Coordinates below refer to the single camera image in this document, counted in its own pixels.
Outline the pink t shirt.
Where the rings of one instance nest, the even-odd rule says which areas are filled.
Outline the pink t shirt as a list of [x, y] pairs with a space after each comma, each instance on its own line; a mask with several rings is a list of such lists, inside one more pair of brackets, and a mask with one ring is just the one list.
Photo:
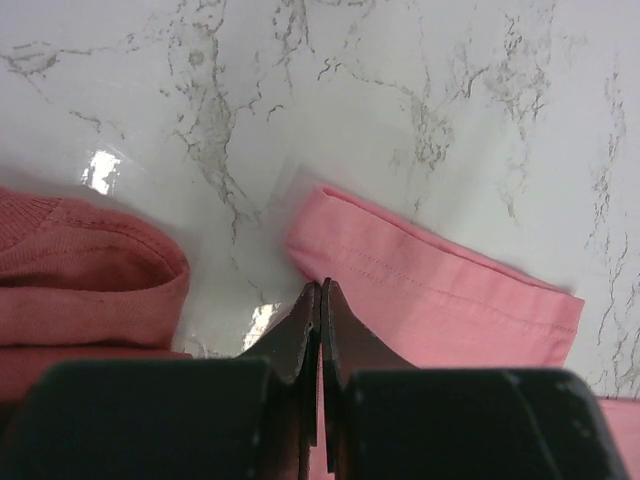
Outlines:
[[[330, 187], [287, 233], [292, 262], [337, 282], [354, 315], [420, 369], [558, 369], [583, 301]], [[639, 404], [595, 398], [629, 477], [639, 475]]]

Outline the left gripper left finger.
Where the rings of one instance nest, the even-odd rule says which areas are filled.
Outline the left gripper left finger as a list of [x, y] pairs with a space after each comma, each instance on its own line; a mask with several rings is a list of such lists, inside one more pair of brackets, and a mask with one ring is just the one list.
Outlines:
[[305, 479], [317, 442], [320, 288], [235, 358], [49, 369], [1, 438], [5, 479]]

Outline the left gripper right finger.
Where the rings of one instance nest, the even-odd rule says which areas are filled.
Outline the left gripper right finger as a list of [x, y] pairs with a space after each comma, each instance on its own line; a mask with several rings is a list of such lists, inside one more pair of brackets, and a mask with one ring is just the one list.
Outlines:
[[420, 369], [322, 285], [326, 467], [338, 479], [626, 479], [594, 395], [558, 369]]

